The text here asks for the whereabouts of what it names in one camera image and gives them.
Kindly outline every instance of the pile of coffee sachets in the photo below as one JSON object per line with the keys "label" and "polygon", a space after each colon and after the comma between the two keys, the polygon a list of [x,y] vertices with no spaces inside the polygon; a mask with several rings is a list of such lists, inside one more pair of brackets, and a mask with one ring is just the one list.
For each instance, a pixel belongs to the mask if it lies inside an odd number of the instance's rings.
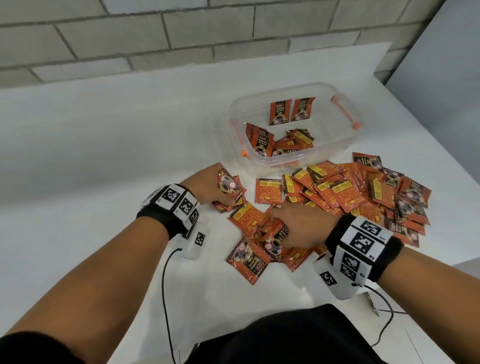
{"label": "pile of coffee sachets", "polygon": [[247,123],[246,134],[254,151],[262,157],[275,157],[313,148],[313,138],[307,129],[287,130],[287,135],[275,141],[266,129]]}
{"label": "pile of coffee sachets", "polygon": [[220,212],[231,212],[228,219],[242,231],[242,239],[227,262],[251,284],[272,262],[284,263],[293,272],[312,252],[322,255],[326,251],[325,245],[315,249],[284,248],[282,240],[288,235],[288,227],[279,219],[270,221],[271,211],[279,204],[304,204],[334,215],[350,212],[364,216],[415,247],[419,247],[419,234],[425,235],[425,225],[430,224],[425,208],[431,190],[383,167],[379,156],[353,153],[353,162],[324,161],[284,174],[281,179],[259,178],[255,202],[269,204],[265,212],[246,201],[246,190],[238,176],[222,170],[218,186],[234,197],[237,205],[214,205]]}

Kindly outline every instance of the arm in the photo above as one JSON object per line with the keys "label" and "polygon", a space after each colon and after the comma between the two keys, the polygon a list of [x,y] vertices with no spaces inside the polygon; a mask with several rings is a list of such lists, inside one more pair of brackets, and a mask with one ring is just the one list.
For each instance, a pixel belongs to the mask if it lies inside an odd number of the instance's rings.
{"label": "arm", "polygon": [[378,284],[456,363],[480,362],[480,280],[403,248]]}
{"label": "arm", "polygon": [[[282,244],[302,248],[324,243],[339,220],[299,204],[274,209],[272,216],[290,230]],[[453,360],[480,362],[479,279],[403,247],[377,283]]]}
{"label": "arm", "polygon": [[[197,200],[235,205],[217,187],[220,163],[184,180]],[[56,338],[88,364],[106,363],[135,318],[168,243],[158,221],[140,217],[49,290],[9,331]]]}

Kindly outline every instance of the clear plastic container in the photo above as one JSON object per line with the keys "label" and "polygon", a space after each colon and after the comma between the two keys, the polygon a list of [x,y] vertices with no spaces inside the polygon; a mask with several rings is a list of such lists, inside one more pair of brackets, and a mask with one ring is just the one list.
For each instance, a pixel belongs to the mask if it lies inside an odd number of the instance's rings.
{"label": "clear plastic container", "polygon": [[[291,114],[295,99],[304,97],[316,97],[309,119],[268,125],[270,103],[292,99]],[[245,133],[248,122],[267,129],[275,135],[275,140],[286,136],[287,130],[308,129],[315,138],[313,148],[274,157],[260,156]],[[332,85],[321,82],[240,97],[230,105],[228,123],[239,159],[247,171],[257,177],[284,173],[295,167],[327,160],[348,148],[362,126],[360,113],[353,103]]]}

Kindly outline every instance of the wire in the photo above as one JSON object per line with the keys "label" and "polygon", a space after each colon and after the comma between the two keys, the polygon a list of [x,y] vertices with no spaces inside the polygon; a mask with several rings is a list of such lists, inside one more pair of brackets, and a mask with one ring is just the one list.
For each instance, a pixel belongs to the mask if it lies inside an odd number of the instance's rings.
{"label": "wire", "polygon": [[181,251],[182,249],[178,248],[175,249],[170,256],[167,258],[167,261],[165,262],[165,265],[163,266],[163,274],[162,274],[162,301],[163,301],[163,311],[165,312],[165,323],[167,324],[167,333],[168,333],[168,342],[170,344],[170,352],[172,354],[172,360],[173,364],[177,364],[175,361],[175,356],[173,355],[173,346],[172,346],[172,337],[170,336],[170,326],[168,325],[168,316],[167,316],[167,306],[165,306],[165,290],[163,289],[163,281],[165,280],[165,271],[167,270],[167,264],[170,258],[172,258],[172,255],[174,255],[176,252]]}
{"label": "wire", "polygon": [[390,303],[388,303],[387,299],[385,297],[383,297],[378,291],[374,290],[372,287],[369,287],[367,285],[365,285],[366,288],[368,288],[369,290],[375,292],[376,294],[378,294],[384,301],[385,303],[387,304],[388,308],[390,309],[390,312],[392,313],[392,315],[390,316],[390,318],[388,319],[387,323],[385,324],[384,328],[380,331],[380,334],[378,335],[378,341],[371,345],[371,347],[373,348],[375,345],[378,345],[380,343],[380,340],[382,339],[382,334],[384,333],[385,329],[387,328],[387,326],[390,324],[390,322],[392,322],[393,320],[393,315],[394,315],[394,311],[393,311],[393,308],[392,306],[390,306]]}

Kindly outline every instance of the hand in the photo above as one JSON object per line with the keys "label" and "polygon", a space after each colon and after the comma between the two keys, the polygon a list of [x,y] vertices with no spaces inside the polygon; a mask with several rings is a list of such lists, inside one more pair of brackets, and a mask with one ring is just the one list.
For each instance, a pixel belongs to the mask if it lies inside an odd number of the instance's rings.
{"label": "hand", "polygon": [[282,241],[284,247],[314,248],[325,242],[340,216],[301,204],[285,204],[272,210],[272,218],[279,218],[288,226],[288,236]]}
{"label": "hand", "polygon": [[227,206],[235,206],[235,199],[223,193],[218,187],[218,173],[222,168],[221,163],[215,163],[198,171],[180,184],[187,187],[202,205],[219,201]]}

